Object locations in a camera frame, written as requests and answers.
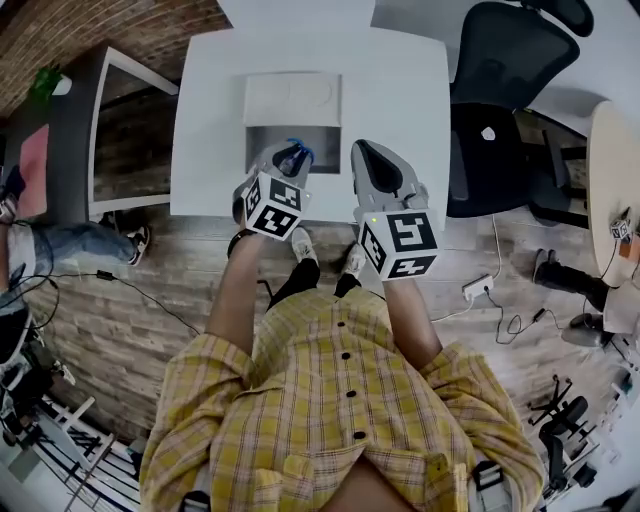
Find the green plant in white pot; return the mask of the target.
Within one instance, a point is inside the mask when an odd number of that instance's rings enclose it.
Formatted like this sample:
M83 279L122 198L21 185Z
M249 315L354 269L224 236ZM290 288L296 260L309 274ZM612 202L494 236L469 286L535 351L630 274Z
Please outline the green plant in white pot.
M51 96L66 95L71 87L72 80L61 72L59 65L45 66L37 71L29 94L33 98L46 101Z

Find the black chair with star base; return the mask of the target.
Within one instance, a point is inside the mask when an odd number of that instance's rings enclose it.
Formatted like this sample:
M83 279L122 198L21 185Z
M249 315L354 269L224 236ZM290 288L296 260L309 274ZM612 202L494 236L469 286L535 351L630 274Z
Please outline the black chair with star base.
M530 426L539 426L538 438L547 455L547 483L543 491L545 500L559 496L562 492L578 486L588 488L595 481L597 469L588 461L599 447L592 438L595 426L587 420L588 401L577 396L565 399L573 386L569 377L552 376L553 393L546 402L527 404L531 416Z

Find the yellow plaid shirt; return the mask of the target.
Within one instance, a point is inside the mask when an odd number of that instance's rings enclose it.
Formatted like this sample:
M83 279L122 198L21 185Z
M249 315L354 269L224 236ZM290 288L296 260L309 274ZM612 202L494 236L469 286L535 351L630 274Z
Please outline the yellow plaid shirt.
M173 512L203 483L215 511L318 510L360 458L424 512L467 512L483 459L522 512L545 478L481 354L451 344L414 368L379 296L309 290L265 314L253 355L203 334L168 363L141 507Z

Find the white rectangular table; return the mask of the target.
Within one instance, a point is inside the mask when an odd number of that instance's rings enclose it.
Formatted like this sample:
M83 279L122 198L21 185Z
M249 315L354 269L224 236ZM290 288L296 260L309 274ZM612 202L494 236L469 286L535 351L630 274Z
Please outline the white rectangular table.
M341 162L314 174L309 220L350 222L357 204L350 152L358 139L386 146L426 186L439 219L447 211L450 93L442 42L380 28L284 32L220 30L194 36L179 91L171 162L175 215L227 216L244 181L246 79L320 71L341 78Z

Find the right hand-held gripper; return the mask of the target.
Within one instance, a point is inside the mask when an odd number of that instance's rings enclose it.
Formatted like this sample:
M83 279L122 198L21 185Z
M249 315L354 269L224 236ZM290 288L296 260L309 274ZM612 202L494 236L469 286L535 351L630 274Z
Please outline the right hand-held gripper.
M388 147L365 139L352 146L351 169L357 241L380 280L426 274L439 251L438 222L425 186L414 184L414 169Z

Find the white metal rack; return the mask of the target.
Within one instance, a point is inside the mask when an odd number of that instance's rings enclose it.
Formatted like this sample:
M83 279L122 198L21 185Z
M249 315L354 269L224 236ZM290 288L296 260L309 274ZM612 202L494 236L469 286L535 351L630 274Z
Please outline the white metal rack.
M139 485L126 447L82 420L94 402L90 397L72 411L43 396L35 407L33 448L63 485L66 512L78 504L90 512L138 512Z

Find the person's black trouser leg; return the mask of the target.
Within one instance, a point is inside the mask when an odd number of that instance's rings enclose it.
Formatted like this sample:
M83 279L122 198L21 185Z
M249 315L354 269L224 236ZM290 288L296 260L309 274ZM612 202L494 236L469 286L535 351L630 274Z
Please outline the person's black trouser leg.
M344 273L337 281L334 295L343 298L350 290L360 286L361 283L357 277L350 273Z
M320 268L318 263L314 259L304 258L293 269L288 280L273 295L268 309L292 295L316 288L319 278Z

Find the grey box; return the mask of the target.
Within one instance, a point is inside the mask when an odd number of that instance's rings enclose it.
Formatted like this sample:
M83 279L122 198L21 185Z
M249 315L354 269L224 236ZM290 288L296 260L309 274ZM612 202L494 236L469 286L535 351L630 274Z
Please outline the grey box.
M338 175L341 151L341 77L304 72L247 77L243 124L246 162L288 138L314 152L312 174Z

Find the pink mat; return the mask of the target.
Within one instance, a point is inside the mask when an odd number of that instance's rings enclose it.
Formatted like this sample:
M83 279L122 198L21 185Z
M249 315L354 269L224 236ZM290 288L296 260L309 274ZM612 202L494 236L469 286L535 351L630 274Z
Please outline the pink mat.
M25 189L19 200L19 219L37 217L47 210L48 136L49 125L45 124L21 145L19 166Z

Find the black mesh office chair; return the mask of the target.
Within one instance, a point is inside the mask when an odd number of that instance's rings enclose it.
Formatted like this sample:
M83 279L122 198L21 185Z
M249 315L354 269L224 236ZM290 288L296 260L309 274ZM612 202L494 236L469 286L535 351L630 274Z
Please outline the black mesh office chair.
M485 1L466 14L450 85L447 214L528 206L531 168L515 119L580 55L594 17L585 0Z

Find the gripper on round table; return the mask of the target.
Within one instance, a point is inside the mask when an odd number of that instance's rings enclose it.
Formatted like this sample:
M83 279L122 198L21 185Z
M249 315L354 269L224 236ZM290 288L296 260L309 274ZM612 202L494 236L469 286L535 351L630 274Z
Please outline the gripper on round table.
M630 208L626 208L611 222L610 232L612 237L620 243L629 243L631 241Z

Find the person's white shoe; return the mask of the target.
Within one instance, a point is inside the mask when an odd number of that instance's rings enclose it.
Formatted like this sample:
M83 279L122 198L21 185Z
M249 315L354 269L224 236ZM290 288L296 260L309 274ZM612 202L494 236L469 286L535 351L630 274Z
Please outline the person's white shoe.
M347 254L342 273L358 278L366 262L367 258L364 248L360 244L355 243Z
M291 234L291 247L299 263L309 259L318 263L317 254L308 232L302 227L296 227Z

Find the dark table with white legs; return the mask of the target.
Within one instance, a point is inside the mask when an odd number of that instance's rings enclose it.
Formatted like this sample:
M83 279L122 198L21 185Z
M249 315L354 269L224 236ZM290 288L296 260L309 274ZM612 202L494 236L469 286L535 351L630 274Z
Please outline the dark table with white legs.
M170 96L179 87L107 44L74 59L63 70L70 91L53 99L47 157L47 211L51 223L79 223L108 211L129 210L170 202L168 194L124 199L94 199L95 143L104 84L113 66Z

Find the blue object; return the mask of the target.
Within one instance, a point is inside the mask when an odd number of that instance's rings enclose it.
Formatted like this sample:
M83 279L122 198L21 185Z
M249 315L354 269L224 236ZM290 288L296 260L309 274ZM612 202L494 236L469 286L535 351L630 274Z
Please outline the blue object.
M300 139L289 138L284 149L276 151L272 157L272 165L288 178L296 177L305 161L314 163L314 152Z

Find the black wristband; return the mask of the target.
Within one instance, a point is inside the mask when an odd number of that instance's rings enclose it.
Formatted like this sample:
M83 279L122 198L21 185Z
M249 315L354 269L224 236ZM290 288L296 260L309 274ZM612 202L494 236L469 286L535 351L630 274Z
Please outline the black wristband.
M255 235L255 232L250 229L243 229L238 231L230 240L227 248L227 258L230 259L236 245L244 238Z

